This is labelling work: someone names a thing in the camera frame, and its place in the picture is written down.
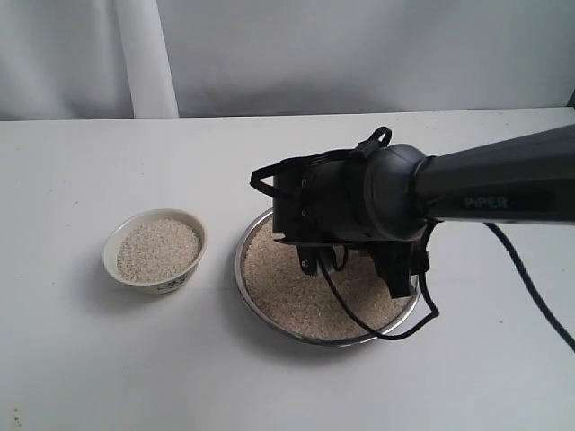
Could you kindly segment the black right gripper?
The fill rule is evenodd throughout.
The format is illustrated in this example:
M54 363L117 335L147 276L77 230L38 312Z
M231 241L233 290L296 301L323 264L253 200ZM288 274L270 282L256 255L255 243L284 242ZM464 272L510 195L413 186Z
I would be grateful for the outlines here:
M366 210L364 177L368 159L352 150L333 150L288 158L274 171L273 232L288 243L343 244L377 242ZM299 267L317 275L315 247L297 246Z

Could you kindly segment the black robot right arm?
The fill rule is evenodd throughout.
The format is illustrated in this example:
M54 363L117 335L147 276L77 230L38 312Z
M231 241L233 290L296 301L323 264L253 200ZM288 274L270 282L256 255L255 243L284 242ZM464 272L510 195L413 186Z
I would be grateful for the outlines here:
M298 247L367 251L380 277L420 270L432 223L574 220L574 129L561 127L441 156L376 129L350 149L293 157L255 172L274 230Z

